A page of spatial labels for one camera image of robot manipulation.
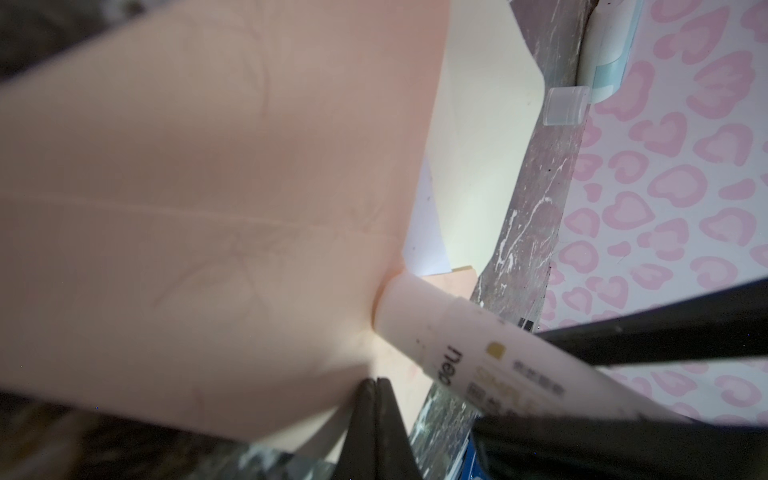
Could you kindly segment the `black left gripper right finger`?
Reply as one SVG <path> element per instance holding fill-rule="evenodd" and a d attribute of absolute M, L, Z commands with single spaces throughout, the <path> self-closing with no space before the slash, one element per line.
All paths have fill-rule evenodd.
<path fill-rule="evenodd" d="M 472 439 L 491 479 L 763 479 L 767 430 L 678 414 L 605 374 L 609 366 L 737 360 L 767 352 L 767 283 L 725 290 L 542 336 L 568 379 L 564 414 L 477 420 Z"/>

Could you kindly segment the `beige envelope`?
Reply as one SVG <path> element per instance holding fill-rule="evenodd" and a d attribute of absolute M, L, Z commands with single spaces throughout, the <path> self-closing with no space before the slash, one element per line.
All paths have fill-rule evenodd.
<path fill-rule="evenodd" d="M 1 86 L 1 387 L 331 454 L 429 161 L 492 256 L 543 100 L 505 1 L 178 1 Z"/>

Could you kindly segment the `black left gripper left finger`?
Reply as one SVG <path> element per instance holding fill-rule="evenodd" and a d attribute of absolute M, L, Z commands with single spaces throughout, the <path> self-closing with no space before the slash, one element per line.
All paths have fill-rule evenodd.
<path fill-rule="evenodd" d="M 391 382 L 366 379 L 354 409 L 333 479 L 421 480 Z"/>

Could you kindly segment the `white letter paper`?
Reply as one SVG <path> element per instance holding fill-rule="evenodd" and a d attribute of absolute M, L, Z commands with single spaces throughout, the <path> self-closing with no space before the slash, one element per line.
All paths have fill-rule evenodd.
<path fill-rule="evenodd" d="M 402 254 L 406 269 L 420 277 L 445 274 L 452 270 L 440 229 L 427 160 L 422 162 Z"/>

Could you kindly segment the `white glue stick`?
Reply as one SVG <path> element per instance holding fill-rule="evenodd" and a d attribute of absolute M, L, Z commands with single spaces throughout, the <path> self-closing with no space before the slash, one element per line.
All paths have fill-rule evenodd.
<path fill-rule="evenodd" d="M 684 421 L 473 302 L 404 272 L 384 288 L 376 333 L 485 415 Z"/>

